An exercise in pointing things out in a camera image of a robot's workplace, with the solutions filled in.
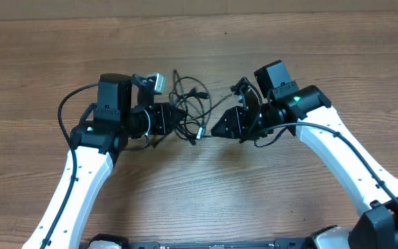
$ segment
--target wire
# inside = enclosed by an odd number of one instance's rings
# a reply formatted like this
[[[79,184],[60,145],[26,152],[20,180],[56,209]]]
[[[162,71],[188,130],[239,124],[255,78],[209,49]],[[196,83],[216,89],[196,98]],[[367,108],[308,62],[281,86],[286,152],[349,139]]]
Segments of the wire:
[[[64,208],[66,207],[68,198],[70,198],[70,193],[72,192],[73,189],[73,185],[75,184],[75,179],[76,179],[76,171],[77,171],[77,159],[76,159],[76,152],[75,149],[72,148],[71,145],[71,141],[70,141],[70,137],[67,134],[67,130],[64,126],[64,123],[62,122],[62,107],[64,106],[64,104],[67,102],[67,100],[72,97],[73,95],[75,95],[76,93],[79,93],[80,91],[92,88],[94,86],[97,86],[96,84],[90,84],[88,86],[83,86],[79,89],[74,90],[73,92],[69,93],[62,101],[61,104],[59,104],[58,107],[58,123],[59,123],[59,127],[61,127],[61,131],[66,139],[66,142],[68,144],[68,147],[70,148],[70,152],[72,154],[72,161],[73,161],[73,171],[72,171],[72,176],[70,177],[70,184],[68,185],[68,189],[67,189],[67,193],[64,197],[64,200],[62,201],[61,207],[58,210],[58,213],[56,213],[56,217],[52,222],[52,225],[50,226],[50,229],[47,232],[46,237],[42,240],[42,244],[41,244],[41,248],[40,249],[44,249],[48,243],[50,243],[50,238],[52,237],[52,233],[56,228],[56,225],[59,221],[59,218],[61,218],[62,212],[64,211]]]
[[[255,140],[255,141],[254,141],[254,146],[255,146],[256,148],[264,148],[264,147],[266,147],[266,146],[270,146],[270,145],[274,144],[275,142],[277,142],[277,140],[278,140],[278,139],[282,136],[282,134],[283,134],[284,132],[286,132],[286,131],[287,131],[287,127],[281,129],[281,131],[280,131],[279,133],[277,133],[276,137],[275,137],[271,142],[266,143],[266,144],[264,144],[264,145],[257,145],[257,140]]]
[[[186,93],[182,84],[185,80],[192,80],[198,83],[205,90],[205,92],[197,92],[196,87],[194,87],[190,90],[190,92]],[[206,132],[207,124],[210,121],[211,112],[213,111],[213,109],[215,109],[218,105],[220,105],[231,96],[232,94],[226,95],[223,99],[219,100],[218,103],[213,105],[211,101],[211,94],[205,84],[203,84],[200,80],[194,77],[180,77],[179,72],[177,70],[174,70],[173,89],[169,93],[169,102],[173,108],[183,109],[186,115],[178,124],[174,124],[174,128],[172,131],[175,132],[176,136],[179,137],[179,139],[188,140],[192,145],[195,145],[199,130],[201,128],[203,129],[203,131],[201,132],[202,134]],[[192,103],[190,101],[191,98],[195,99],[199,105]],[[206,110],[204,104],[202,103],[202,101],[205,99],[208,99],[208,110]],[[192,115],[191,110],[194,110],[198,115]],[[168,134],[153,143],[153,147],[156,147],[167,136]]]
[[[394,203],[398,207],[397,197],[388,189],[388,187],[386,187],[385,182],[379,178],[379,176],[376,174],[376,172],[374,172],[374,170],[371,168],[371,166],[368,164],[368,162],[366,162],[365,158],[360,154],[360,152],[356,149],[356,147],[354,147],[354,145],[352,145],[352,143],[347,138],[345,138],[340,132],[335,131],[331,128],[325,127],[323,125],[313,124],[313,123],[309,123],[309,122],[291,122],[291,123],[285,123],[285,124],[278,124],[278,125],[274,125],[272,127],[268,127],[264,131],[268,132],[268,131],[272,131],[274,129],[281,128],[281,127],[295,127],[295,126],[314,127],[317,129],[321,129],[321,130],[330,132],[331,134],[333,134],[333,136],[335,138],[336,137],[340,138],[340,140],[342,140],[347,146],[349,146],[349,148],[352,150],[352,152],[354,152],[354,154],[356,154],[357,158],[359,158],[359,160],[363,163],[363,166],[365,166],[365,168],[370,172],[371,176],[376,180],[377,184],[384,190],[384,192],[394,201]]]
[[[139,151],[146,149],[148,146],[150,146],[150,139],[148,135],[144,135],[145,137],[145,145],[144,146],[137,146],[137,147],[132,147],[132,148],[125,148],[123,149],[124,151]]]

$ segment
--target white cable connector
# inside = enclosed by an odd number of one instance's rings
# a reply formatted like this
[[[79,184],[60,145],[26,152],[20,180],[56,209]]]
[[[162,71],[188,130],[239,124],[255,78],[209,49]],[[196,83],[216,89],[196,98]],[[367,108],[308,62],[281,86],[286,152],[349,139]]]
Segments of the white cable connector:
[[[155,93],[163,93],[165,91],[165,85],[167,83],[167,77],[163,76],[160,73],[152,73],[145,76],[148,81],[154,84]]]
[[[199,126],[198,134],[196,135],[196,140],[200,140],[202,136],[204,135],[205,132],[205,127],[204,125]]]

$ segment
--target wooden table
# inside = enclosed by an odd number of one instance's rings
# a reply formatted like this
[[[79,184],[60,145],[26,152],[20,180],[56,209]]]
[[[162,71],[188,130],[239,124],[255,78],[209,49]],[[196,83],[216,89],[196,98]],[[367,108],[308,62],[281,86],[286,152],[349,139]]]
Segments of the wooden table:
[[[0,248],[20,248],[55,191],[68,148],[57,106],[102,73],[197,77],[213,100],[277,59],[315,84],[398,178],[398,12],[0,22]],[[64,107],[71,128],[95,91]],[[163,95],[158,100],[166,100]],[[228,100],[213,112],[209,128]],[[131,241],[267,240],[354,225],[337,180],[298,138],[274,146],[208,138],[123,153],[83,235]]]

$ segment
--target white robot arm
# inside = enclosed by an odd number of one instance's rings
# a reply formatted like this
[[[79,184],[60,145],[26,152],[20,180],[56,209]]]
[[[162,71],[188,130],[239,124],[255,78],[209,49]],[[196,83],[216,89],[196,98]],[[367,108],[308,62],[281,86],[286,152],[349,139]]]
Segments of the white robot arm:
[[[227,110],[211,130],[211,134],[224,138],[240,138],[243,141],[246,140],[244,134],[249,135],[248,139],[259,134],[254,130],[252,132],[254,127],[264,134],[272,133],[273,129],[279,127],[287,127],[327,165],[345,189],[361,218],[354,228],[333,226],[305,239],[277,239],[266,243],[266,247],[398,249],[398,179],[388,173],[361,146],[343,124],[336,109],[331,106],[331,101],[322,92],[315,86],[299,90],[296,82],[292,82],[284,70],[283,63],[277,61],[255,72],[259,87],[264,97],[268,99],[268,103],[264,105],[260,93],[246,78],[233,86],[231,88],[233,92],[242,95],[244,107]],[[129,115],[130,102],[124,99],[129,99],[131,94],[129,88],[131,78],[125,75],[103,76],[99,81],[98,107],[95,107],[94,121],[85,121],[90,113],[86,112],[79,125],[72,131],[70,146],[76,148],[77,173],[68,201],[56,226],[52,229],[53,233],[45,239],[53,227],[55,217],[59,217],[59,209],[68,191],[73,169],[71,152],[68,153],[64,173],[46,213],[23,249],[79,248],[82,231],[97,193],[110,175],[118,154],[125,148],[126,139],[130,136],[124,130],[123,119],[127,119],[125,122],[127,125],[138,124],[130,130],[138,131],[141,136],[149,132],[167,135],[173,131],[173,127],[170,127],[173,121],[166,120],[163,116],[158,117],[157,113],[168,113],[168,116],[174,117],[180,112],[182,114],[179,116],[180,119],[184,117],[182,110],[173,110],[163,104],[156,105],[148,99],[145,99],[145,102],[151,106],[146,105],[145,112]],[[148,92],[147,89],[140,95],[141,100]],[[250,98],[259,100],[259,104]],[[148,125],[143,127],[141,120],[146,120]],[[238,247],[262,248],[258,244],[243,245]],[[203,246],[178,244],[167,246],[167,249],[196,249]],[[87,248],[134,249],[126,239],[121,242],[115,239],[107,241],[98,239]]]
[[[100,154],[96,148],[79,146],[76,150],[77,174],[72,192],[54,232],[48,242],[47,249],[78,248],[82,231],[86,225],[97,193],[113,169],[110,154]],[[43,243],[53,220],[61,207],[72,175],[73,160],[70,151],[62,173],[61,180],[48,204],[46,213],[39,222],[32,236],[22,247],[38,249]]]

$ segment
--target wood grain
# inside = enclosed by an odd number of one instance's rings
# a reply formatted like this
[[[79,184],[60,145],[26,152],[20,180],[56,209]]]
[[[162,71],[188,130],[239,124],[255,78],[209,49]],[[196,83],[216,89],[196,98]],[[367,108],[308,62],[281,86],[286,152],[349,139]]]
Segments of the wood grain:
[[[55,191],[67,152],[56,109],[67,93],[102,73],[177,68],[205,82],[216,102],[276,59],[301,87],[322,89],[398,178],[398,12],[0,21],[0,248],[21,247]],[[95,94],[68,102],[67,127]],[[209,128],[235,103],[218,107]],[[289,134],[265,149],[219,138],[192,147],[169,136],[120,156],[83,241],[99,232],[131,241],[266,240],[356,222],[335,178]]]
[[[398,0],[0,0],[0,21],[396,10]]]

